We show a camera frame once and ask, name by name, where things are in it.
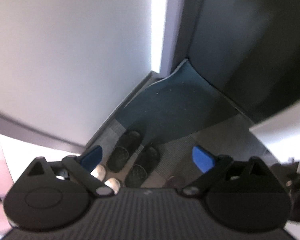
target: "black slipper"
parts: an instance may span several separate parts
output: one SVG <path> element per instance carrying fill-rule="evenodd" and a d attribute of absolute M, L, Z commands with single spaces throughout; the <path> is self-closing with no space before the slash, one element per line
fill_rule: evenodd
<path fill-rule="evenodd" d="M 131 155 L 139 148 L 141 136 L 136 131 L 125 132 L 115 144 L 107 161 L 107 167 L 114 173 L 119 172 L 130 159 Z"/>
<path fill-rule="evenodd" d="M 146 146 L 139 154 L 124 181 L 126 187 L 140 187 L 159 162 L 159 152 L 152 146 Z"/>

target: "silver screw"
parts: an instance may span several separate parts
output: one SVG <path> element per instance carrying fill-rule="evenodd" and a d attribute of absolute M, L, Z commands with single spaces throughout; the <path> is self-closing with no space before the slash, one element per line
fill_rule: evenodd
<path fill-rule="evenodd" d="M 107 186 L 99 187 L 96 189 L 96 193 L 100 196 L 108 196 L 111 195 L 112 192 L 113 192 L 112 189 Z"/>
<path fill-rule="evenodd" d="M 188 195 L 188 196 L 194 196 L 197 195 L 199 193 L 199 189 L 197 187 L 194 186 L 190 186 L 190 187 L 185 187 L 183 189 L 183 193 Z"/>

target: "floor mat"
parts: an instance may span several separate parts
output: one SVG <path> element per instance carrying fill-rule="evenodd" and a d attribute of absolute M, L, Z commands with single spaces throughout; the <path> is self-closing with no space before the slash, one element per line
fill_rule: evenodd
<path fill-rule="evenodd" d="M 153 143 L 161 161 L 143 187 L 161 187 L 172 175 L 186 183 L 202 173 L 192 162 L 192 147 L 200 145 L 215 155 L 235 160 L 262 157 L 265 147 L 249 132 L 252 123 L 184 61 L 168 78 L 139 93 L 109 124 L 94 145 L 103 148 L 103 165 L 119 137 L 136 130 L 142 145 L 119 173 L 107 171 L 106 179 L 124 181 L 143 147 Z"/>

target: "white wall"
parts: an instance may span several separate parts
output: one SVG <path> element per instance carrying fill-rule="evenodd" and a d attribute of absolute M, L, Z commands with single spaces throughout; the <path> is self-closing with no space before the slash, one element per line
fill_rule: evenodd
<path fill-rule="evenodd" d="M 151 68 L 151 0 L 0 0 L 0 112 L 85 145 Z"/>
<path fill-rule="evenodd" d="M 282 163 L 300 160 L 300 101 L 250 128 Z"/>

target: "blue object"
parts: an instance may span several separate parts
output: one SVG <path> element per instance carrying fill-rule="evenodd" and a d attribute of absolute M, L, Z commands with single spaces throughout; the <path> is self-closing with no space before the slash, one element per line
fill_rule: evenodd
<path fill-rule="evenodd" d="M 203 173 L 206 173 L 215 166 L 214 158 L 200 146 L 193 147 L 192 160 Z"/>
<path fill-rule="evenodd" d="M 79 156 L 78 160 L 80 165 L 90 173 L 102 160 L 102 147 L 95 147 L 90 152 Z"/>

